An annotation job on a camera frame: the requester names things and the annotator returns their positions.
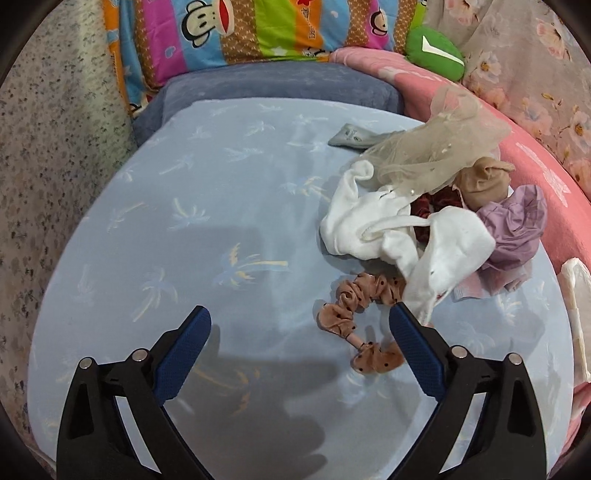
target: purple cloth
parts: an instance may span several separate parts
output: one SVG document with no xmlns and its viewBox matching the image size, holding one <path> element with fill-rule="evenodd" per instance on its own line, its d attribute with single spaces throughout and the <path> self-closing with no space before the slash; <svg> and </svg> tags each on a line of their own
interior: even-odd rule
<svg viewBox="0 0 591 480">
<path fill-rule="evenodd" d="M 496 248 L 482 266 L 513 270 L 532 259 L 548 221 L 544 192 L 537 185 L 522 185 L 501 203 L 490 202 L 476 212 L 496 240 Z"/>
</svg>

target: striped pattern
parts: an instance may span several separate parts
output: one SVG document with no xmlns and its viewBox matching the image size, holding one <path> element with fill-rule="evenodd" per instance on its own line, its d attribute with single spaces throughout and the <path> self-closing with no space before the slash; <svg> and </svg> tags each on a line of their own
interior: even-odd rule
<svg viewBox="0 0 591 480">
<path fill-rule="evenodd" d="M 296 8 L 294 49 L 301 53 L 310 48 L 322 48 L 324 40 L 320 35 L 322 1 L 312 0 L 310 5 L 298 5 L 298 0 L 291 0 Z"/>
<path fill-rule="evenodd" d="M 152 66 L 152 58 L 150 56 L 150 45 L 148 44 L 148 35 L 146 31 L 146 23 L 144 19 L 144 7 L 142 2 L 134 2 L 135 7 L 135 48 L 138 52 L 139 64 L 142 67 L 144 74 L 144 82 L 152 93 L 156 93 L 161 85 L 158 85 L 155 80 L 154 67 Z"/>
<path fill-rule="evenodd" d="M 368 43 L 365 24 L 369 15 L 371 0 L 347 0 L 349 3 L 349 32 L 344 47 L 364 47 Z"/>
<path fill-rule="evenodd" d="M 220 38 L 222 53 L 228 65 L 264 59 L 256 37 L 254 0 L 233 1 L 234 33 Z"/>
<path fill-rule="evenodd" d="M 416 10 L 417 0 L 398 1 L 398 16 L 396 17 L 396 25 L 394 26 L 394 51 L 396 53 L 402 55 L 405 53 L 406 37 Z"/>
</svg>

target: pink flower print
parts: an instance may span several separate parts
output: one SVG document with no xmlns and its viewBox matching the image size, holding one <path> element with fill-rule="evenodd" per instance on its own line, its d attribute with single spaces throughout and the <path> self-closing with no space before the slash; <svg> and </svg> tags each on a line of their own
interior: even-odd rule
<svg viewBox="0 0 591 480">
<path fill-rule="evenodd" d="M 491 51 L 486 51 L 480 55 L 475 73 L 481 79 L 488 80 L 491 83 L 499 83 L 501 70 L 501 64 L 496 55 Z"/>
<path fill-rule="evenodd" d="M 501 87 L 489 90 L 482 96 L 482 99 L 500 112 L 509 107 L 509 97 Z"/>
<path fill-rule="evenodd" d="M 474 95 L 476 95 L 479 98 L 482 98 L 482 95 L 484 94 L 483 84 L 475 80 L 472 76 L 464 78 L 462 83 L 464 87 L 470 90 Z"/>
<path fill-rule="evenodd" d="M 515 117 L 515 123 L 534 138 L 550 135 L 552 117 L 548 110 L 529 97 L 524 98 L 521 105 L 523 110 Z"/>
<path fill-rule="evenodd" d="M 445 0 L 445 8 L 449 10 L 449 14 L 465 27 L 472 25 L 474 20 L 478 22 L 477 7 L 478 0 Z"/>
<path fill-rule="evenodd" d="M 585 112 L 578 110 L 574 113 L 569 126 L 570 138 L 584 153 L 589 152 L 591 146 L 591 118 Z"/>
<path fill-rule="evenodd" d="M 582 158 L 568 162 L 564 165 L 564 169 L 577 181 L 585 195 L 591 199 L 591 159 Z"/>
<path fill-rule="evenodd" d="M 565 26 L 555 27 L 553 24 L 538 19 L 536 32 L 542 44 L 548 49 L 550 55 L 559 60 L 570 59 L 570 54 L 566 48 L 565 40 L 561 34 Z"/>
</svg>

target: palm tree print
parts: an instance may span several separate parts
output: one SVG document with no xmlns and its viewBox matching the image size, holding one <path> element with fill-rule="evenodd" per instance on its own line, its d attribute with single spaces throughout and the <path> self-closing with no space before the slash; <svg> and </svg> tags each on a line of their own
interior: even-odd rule
<svg viewBox="0 0 591 480">
<path fill-rule="evenodd" d="M 240 244 L 222 256 L 221 264 L 224 271 L 213 279 L 214 285 L 228 285 L 239 288 L 242 283 L 252 283 L 254 272 L 286 272 L 289 271 L 288 262 L 284 260 L 261 260 L 259 254 L 249 255 L 244 260 L 238 258 Z"/>
<path fill-rule="evenodd" d="M 320 188 L 315 184 L 320 177 L 300 177 L 295 183 L 288 182 L 281 185 L 281 188 L 288 191 L 292 195 L 305 195 L 307 197 L 310 194 L 318 195 L 323 200 L 330 202 L 330 199 L 324 194 L 324 189 Z"/>
<path fill-rule="evenodd" d="M 182 230 L 189 226 L 200 225 L 209 220 L 209 215 L 205 215 L 205 210 L 200 212 L 197 210 L 197 206 L 193 205 L 193 208 L 186 212 L 182 207 L 178 199 L 173 200 L 173 225 L 168 227 L 168 230 Z"/>
<path fill-rule="evenodd" d="M 150 309 L 157 309 L 162 299 L 162 292 L 168 294 L 173 302 L 178 302 L 177 290 L 167 280 L 164 279 L 165 273 L 163 268 L 156 269 L 156 271 L 149 273 L 147 276 L 148 281 L 145 282 L 141 288 L 142 291 L 148 292 L 148 295 L 131 314 L 131 318 L 134 322 L 137 322 L 144 314 Z"/>
</svg>

